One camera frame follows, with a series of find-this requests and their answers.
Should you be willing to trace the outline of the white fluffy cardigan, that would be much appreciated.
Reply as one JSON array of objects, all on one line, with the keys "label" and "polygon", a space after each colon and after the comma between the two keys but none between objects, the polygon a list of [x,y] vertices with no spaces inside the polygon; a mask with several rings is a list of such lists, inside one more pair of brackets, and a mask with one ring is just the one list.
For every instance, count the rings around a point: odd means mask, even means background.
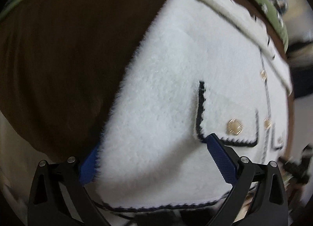
[{"label": "white fluffy cardigan", "polygon": [[117,212],[198,209],[225,182],[201,139],[255,163],[288,137],[289,67],[265,21],[235,0],[167,0],[135,52],[98,150],[97,189]]}]

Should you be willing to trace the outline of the brown bed blanket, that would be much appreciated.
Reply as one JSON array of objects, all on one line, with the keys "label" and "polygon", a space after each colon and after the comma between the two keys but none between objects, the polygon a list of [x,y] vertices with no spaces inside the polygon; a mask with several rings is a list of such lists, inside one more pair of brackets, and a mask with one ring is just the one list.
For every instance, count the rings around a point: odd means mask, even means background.
[{"label": "brown bed blanket", "polygon": [[1,112],[37,151],[85,159],[166,0],[20,0],[1,6]]}]

